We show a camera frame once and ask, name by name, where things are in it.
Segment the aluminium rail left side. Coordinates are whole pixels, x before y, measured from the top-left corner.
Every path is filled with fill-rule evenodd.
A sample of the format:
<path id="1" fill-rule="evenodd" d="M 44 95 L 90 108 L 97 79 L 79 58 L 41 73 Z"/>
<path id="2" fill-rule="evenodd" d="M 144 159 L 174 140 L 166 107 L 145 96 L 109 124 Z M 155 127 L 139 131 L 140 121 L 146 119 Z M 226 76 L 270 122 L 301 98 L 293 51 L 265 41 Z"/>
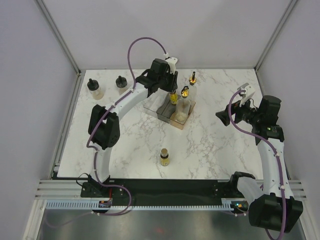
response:
<path id="1" fill-rule="evenodd" d="M 54 148 L 54 152 L 51 160 L 50 172 L 48 173 L 48 176 L 47 176 L 48 179 L 52 178 L 55 172 L 55 167 L 60 164 L 60 161 L 64 152 L 64 147 L 68 138 L 69 129 L 72 123 L 75 107 L 77 105 L 79 93 L 81 91 L 84 76 L 85 76 L 85 71 L 81 71 L 80 73 L 77 74 L 77 78 L 73 86 L 71 97 L 68 102 L 64 119 L 62 122 L 62 126 L 59 132 L 58 140 Z"/>

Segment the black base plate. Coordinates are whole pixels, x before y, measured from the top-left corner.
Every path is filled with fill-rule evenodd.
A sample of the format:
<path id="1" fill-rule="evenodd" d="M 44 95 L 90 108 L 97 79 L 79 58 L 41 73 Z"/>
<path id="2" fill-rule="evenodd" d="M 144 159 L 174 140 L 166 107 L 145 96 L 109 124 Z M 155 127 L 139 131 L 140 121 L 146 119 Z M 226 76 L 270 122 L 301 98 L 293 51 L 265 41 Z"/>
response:
<path id="1" fill-rule="evenodd" d="M 82 198 L 111 197 L 119 205 L 127 206 L 128 193 L 119 188 L 125 187 L 131 194 L 131 205 L 147 206 L 186 206 L 218 204 L 224 199 L 242 199 L 244 196 L 229 181 L 214 179 L 147 179 L 111 178 L 101 186 L 93 179 L 82 184 Z"/>

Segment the small yellow label bottle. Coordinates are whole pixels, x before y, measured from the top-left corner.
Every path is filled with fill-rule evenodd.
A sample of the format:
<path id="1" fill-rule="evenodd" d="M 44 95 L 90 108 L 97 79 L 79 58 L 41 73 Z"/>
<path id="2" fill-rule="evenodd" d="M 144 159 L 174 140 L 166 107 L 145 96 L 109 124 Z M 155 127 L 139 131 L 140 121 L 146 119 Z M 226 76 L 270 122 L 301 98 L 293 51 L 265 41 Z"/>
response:
<path id="1" fill-rule="evenodd" d="M 169 93 L 169 99 L 172 105 L 176 105 L 178 102 L 178 95 L 176 92 Z"/>
<path id="2" fill-rule="evenodd" d="M 166 148 L 162 148 L 160 151 L 160 164 L 162 166 L 168 166 L 170 163 L 169 153 Z"/>

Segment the smoky grey plastic bin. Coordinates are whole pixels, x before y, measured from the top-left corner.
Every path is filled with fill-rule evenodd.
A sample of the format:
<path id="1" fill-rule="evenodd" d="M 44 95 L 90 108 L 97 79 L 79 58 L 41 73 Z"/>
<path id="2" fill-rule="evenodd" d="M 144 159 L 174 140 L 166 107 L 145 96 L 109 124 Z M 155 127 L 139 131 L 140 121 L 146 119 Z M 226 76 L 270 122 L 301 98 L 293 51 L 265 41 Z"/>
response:
<path id="1" fill-rule="evenodd" d="M 157 109 L 157 118 L 165 123 L 170 123 L 172 115 L 176 111 L 176 105 L 171 103 L 170 94 L 168 93 L 164 98 L 163 103 Z"/>

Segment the aluminium frame post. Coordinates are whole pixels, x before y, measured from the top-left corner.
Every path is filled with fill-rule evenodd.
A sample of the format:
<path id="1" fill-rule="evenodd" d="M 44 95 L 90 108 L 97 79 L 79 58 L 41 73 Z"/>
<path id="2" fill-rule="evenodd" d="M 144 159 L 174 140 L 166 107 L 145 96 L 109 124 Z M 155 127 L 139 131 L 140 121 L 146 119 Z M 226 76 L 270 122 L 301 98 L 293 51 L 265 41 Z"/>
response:
<path id="1" fill-rule="evenodd" d="M 266 57 L 268 56 L 271 48 L 275 44 L 277 38 L 281 34 L 283 28 L 285 27 L 285 24 L 289 20 L 291 14 L 293 13 L 295 7 L 297 6 L 297 4 L 299 2 L 300 2 L 299 0 L 290 0 L 289 1 L 289 3 L 287 5 L 287 7 L 285 8 L 281 18 L 278 21 L 274 31 L 272 32 L 269 40 L 267 41 L 266 46 L 264 47 L 260 57 L 258 58 L 258 61 L 257 61 L 256 65 L 255 65 L 255 67 L 254 67 L 254 70 L 255 70 L 256 73 L 259 71 L 259 69 L 263 65 L 263 63 L 264 63 Z"/>
<path id="2" fill-rule="evenodd" d="M 76 60 L 73 57 L 66 41 L 64 40 L 63 35 L 61 34 L 52 14 L 50 13 L 50 11 L 45 3 L 45 1 L 44 0 L 34 0 L 34 3 L 37 5 L 38 9 L 40 10 L 41 14 L 43 15 L 46 23 L 48 24 L 50 30 L 52 31 L 59 46 L 61 47 L 61 49 L 63 50 L 69 63 L 71 64 L 72 69 L 74 70 L 76 75 L 79 77 L 81 74 L 81 69 L 80 69 L 79 65 L 76 63 Z"/>

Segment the right aluminium frame post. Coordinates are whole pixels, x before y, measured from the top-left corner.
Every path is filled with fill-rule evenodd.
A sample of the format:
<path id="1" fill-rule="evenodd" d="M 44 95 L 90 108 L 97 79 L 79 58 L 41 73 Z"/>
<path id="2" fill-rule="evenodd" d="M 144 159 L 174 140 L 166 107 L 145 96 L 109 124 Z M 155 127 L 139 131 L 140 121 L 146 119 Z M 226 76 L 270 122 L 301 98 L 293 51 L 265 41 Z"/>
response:
<path id="1" fill-rule="evenodd" d="M 277 38 L 281 34 L 283 28 L 285 27 L 285 24 L 289 20 L 291 14 L 293 13 L 295 7 L 297 6 L 297 4 L 299 2 L 300 2 L 299 0 L 290 0 L 289 1 L 289 3 L 287 5 L 287 7 L 285 8 L 281 18 L 278 21 L 274 31 L 272 32 L 269 40 L 267 41 L 266 46 L 264 47 L 260 57 L 258 58 L 258 61 L 257 61 L 256 65 L 255 65 L 255 67 L 254 67 L 254 70 L 255 70 L 256 73 L 259 71 L 259 69 L 263 65 L 263 63 L 264 63 L 266 57 L 268 56 L 271 48 L 275 44 Z"/>

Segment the shaker jar black cap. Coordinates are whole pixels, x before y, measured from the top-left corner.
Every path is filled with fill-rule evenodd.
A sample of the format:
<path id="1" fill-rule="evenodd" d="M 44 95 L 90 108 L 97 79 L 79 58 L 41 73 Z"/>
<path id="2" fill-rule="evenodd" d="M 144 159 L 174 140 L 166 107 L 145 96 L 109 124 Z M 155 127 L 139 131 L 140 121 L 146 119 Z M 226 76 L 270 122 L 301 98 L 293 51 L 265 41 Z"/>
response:
<path id="1" fill-rule="evenodd" d="M 104 93 L 97 80 L 90 78 L 87 83 L 87 88 L 95 100 L 100 100 L 103 98 Z"/>
<path id="2" fill-rule="evenodd" d="M 121 75 L 119 75 L 118 78 L 115 80 L 115 84 L 116 84 L 119 95 L 122 95 L 129 89 L 127 79 Z"/>

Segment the aluminium rail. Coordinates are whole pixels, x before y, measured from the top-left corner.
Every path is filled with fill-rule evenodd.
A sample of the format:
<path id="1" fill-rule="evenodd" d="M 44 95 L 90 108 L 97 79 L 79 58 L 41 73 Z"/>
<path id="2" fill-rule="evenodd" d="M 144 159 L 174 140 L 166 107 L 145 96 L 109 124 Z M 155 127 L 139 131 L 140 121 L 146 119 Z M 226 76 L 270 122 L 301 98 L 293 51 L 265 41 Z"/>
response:
<path id="1" fill-rule="evenodd" d="M 307 196 L 300 180 L 288 181 L 294 198 L 306 201 Z M 36 199 L 77 200 L 81 197 L 82 187 L 74 179 L 41 180 L 36 190 Z"/>
<path id="2" fill-rule="evenodd" d="M 64 119 L 62 122 L 62 126 L 59 132 L 58 140 L 54 148 L 54 152 L 51 160 L 50 172 L 48 173 L 48 176 L 47 176 L 48 179 L 52 178 L 55 172 L 55 167 L 60 164 L 60 161 L 64 152 L 64 147 L 68 138 L 69 129 L 72 123 L 75 107 L 77 105 L 79 93 L 81 91 L 84 76 L 85 76 L 85 71 L 81 71 L 80 73 L 77 74 L 77 78 L 73 86 L 71 97 L 68 102 Z"/>

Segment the aluminium front rail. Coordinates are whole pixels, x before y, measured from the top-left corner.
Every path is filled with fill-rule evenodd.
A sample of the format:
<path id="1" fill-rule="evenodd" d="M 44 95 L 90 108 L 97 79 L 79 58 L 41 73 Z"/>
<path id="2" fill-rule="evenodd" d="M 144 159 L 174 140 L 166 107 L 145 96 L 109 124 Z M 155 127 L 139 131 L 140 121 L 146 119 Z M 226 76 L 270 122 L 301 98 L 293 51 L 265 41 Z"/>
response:
<path id="1" fill-rule="evenodd" d="M 306 201 L 307 196 L 300 180 L 288 181 L 294 198 Z M 74 179 L 41 180 L 36 190 L 36 199 L 77 200 L 81 197 L 82 187 Z"/>

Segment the left aluminium frame post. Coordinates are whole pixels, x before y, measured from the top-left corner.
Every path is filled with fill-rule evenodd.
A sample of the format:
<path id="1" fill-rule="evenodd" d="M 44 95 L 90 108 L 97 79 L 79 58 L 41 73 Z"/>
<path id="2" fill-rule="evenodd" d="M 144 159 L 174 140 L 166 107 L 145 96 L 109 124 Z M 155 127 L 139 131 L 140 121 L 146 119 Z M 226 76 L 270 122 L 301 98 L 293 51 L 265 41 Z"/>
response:
<path id="1" fill-rule="evenodd" d="M 66 41 L 64 40 L 63 35 L 61 34 L 52 14 L 50 13 L 50 11 L 45 3 L 45 1 L 44 0 L 34 0 L 34 3 L 37 5 L 38 9 L 40 10 L 41 14 L 43 15 L 46 23 L 48 24 L 50 30 L 52 31 L 59 46 L 61 47 L 61 49 L 63 50 L 69 63 L 71 64 L 72 69 L 74 70 L 76 75 L 79 77 L 81 74 L 81 69 L 80 69 L 79 65 L 76 63 L 76 60 L 73 57 Z"/>

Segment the shaker jar black cap left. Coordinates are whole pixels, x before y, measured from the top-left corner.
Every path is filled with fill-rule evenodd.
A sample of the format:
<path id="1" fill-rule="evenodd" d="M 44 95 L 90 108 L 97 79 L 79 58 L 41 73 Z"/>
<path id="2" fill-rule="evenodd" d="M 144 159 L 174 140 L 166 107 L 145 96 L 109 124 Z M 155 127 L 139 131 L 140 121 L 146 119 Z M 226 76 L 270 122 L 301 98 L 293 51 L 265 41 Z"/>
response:
<path id="1" fill-rule="evenodd" d="M 100 100 L 103 98 L 104 93 L 97 80 L 90 78 L 87 83 L 87 88 L 95 100 Z"/>

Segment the shaker jar black cap right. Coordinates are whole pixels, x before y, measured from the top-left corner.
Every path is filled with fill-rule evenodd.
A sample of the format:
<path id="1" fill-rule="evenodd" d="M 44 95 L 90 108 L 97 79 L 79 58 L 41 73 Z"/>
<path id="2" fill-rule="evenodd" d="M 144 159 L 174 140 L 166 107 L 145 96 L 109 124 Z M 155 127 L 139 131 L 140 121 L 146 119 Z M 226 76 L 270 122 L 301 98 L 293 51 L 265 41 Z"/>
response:
<path id="1" fill-rule="evenodd" d="M 122 95 L 129 89 L 127 79 L 121 75 L 119 75 L 118 78 L 115 80 L 115 84 L 116 84 L 119 95 Z"/>

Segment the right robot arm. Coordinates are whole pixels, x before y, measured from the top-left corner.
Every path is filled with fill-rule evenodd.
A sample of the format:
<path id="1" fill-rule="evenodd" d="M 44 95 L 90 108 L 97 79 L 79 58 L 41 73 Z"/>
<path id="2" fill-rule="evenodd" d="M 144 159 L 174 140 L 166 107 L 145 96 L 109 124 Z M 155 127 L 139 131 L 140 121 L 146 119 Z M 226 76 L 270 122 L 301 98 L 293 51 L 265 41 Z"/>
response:
<path id="1" fill-rule="evenodd" d="M 296 200 L 291 190 L 284 161 L 284 132 L 277 124 L 281 100 L 265 95 L 258 108 L 251 107 L 244 90 L 238 101 L 230 100 L 225 110 L 215 115 L 225 126 L 233 125 L 238 131 L 253 136 L 263 173 L 263 186 L 258 186 L 252 174 L 235 172 L 228 184 L 234 197 L 244 196 L 248 203 L 251 226 L 263 228 L 268 233 L 278 231 L 278 239 L 292 230 L 301 214 L 303 203 Z"/>

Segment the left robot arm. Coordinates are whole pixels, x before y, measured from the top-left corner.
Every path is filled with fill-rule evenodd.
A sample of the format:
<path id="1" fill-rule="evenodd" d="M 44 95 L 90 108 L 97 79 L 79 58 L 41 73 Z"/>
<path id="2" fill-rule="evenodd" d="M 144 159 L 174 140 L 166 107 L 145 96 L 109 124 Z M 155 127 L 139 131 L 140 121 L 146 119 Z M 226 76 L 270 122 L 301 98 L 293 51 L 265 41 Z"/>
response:
<path id="1" fill-rule="evenodd" d="M 87 147 L 94 149 L 93 168 L 90 176 L 94 179 L 92 192 L 103 198 L 110 190 L 105 182 L 110 177 L 110 158 L 113 146 L 120 139 L 121 119 L 138 103 L 150 97 L 159 89 L 168 93 L 177 88 L 178 58 L 156 58 L 151 67 L 134 80 L 133 87 L 120 95 L 120 98 L 107 106 L 95 105 L 92 108 Z"/>

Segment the tall clear bottle gold pourer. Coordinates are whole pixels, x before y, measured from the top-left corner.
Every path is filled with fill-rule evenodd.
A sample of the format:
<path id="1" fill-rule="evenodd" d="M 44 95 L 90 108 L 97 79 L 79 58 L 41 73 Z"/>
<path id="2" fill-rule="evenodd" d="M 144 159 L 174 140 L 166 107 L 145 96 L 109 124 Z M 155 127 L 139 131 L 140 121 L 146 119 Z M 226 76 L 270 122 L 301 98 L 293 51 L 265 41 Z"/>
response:
<path id="1" fill-rule="evenodd" d="M 185 85 L 181 90 L 180 98 L 176 104 L 175 120 L 183 123 L 189 116 L 190 106 L 189 87 Z"/>

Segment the clear plastic bin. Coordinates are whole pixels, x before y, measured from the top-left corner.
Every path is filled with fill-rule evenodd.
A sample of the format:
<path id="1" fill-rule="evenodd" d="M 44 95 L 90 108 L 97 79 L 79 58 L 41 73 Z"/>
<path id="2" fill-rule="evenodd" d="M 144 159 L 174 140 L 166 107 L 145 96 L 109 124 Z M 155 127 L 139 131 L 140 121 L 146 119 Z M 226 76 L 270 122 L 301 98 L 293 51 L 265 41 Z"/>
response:
<path id="1" fill-rule="evenodd" d="M 157 110 L 163 105 L 167 97 L 167 92 L 159 89 L 142 102 L 143 111 L 157 118 Z"/>

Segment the tall bottle gold pourer brown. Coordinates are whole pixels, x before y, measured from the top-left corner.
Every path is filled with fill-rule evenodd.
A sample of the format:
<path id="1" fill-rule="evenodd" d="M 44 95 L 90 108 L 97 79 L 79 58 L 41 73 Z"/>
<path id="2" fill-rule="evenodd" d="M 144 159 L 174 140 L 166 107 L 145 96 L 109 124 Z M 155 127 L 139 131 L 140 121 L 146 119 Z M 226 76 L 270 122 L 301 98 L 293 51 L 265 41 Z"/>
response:
<path id="1" fill-rule="evenodd" d="M 196 95 L 197 95 L 197 86 L 196 86 L 196 83 L 197 83 L 197 78 L 196 78 L 196 72 L 193 71 L 192 72 L 192 75 L 189 77 L 189 85 L 188 85 L 188 100 L 190 101 L 190 108 L 189 108 L 189 113 L 191 113 L 192 111 L 192 107 L 193 107 L 193 104 L 192 102 L 195 102 L 195 98 L 196 98 Z"/>

